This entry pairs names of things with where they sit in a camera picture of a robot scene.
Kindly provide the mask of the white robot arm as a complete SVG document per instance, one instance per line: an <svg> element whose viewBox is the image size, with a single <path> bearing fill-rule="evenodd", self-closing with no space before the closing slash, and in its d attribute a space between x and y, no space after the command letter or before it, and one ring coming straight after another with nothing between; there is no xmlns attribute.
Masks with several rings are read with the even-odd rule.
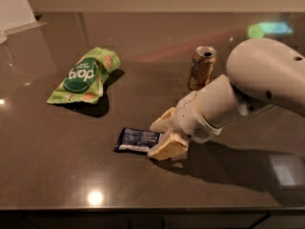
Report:
<svg viewBox="0 0 305 229"><path fill-rule="evenodd" d="M305 116L305 58L269 38L246 40L230 53L226 72L179 100L152 124L161 134L148 156L180 156L189 143L205 143L231 122L278 106Z"/></svg>

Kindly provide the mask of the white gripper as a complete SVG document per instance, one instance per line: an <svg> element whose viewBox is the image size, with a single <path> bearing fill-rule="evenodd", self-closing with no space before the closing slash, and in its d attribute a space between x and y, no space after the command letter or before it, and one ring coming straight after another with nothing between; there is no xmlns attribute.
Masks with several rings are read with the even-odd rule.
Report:
<svg viewBox="0 0 305 229"><path fill-rule="evenodd" d="M157 118L150 130L165 133L148 151L148 156L156 160L183 155L189 149L190 140L203 144L222 131L211 125L203 115L197 103L197 91L190 92L176 107L171 107Z"/></svg>

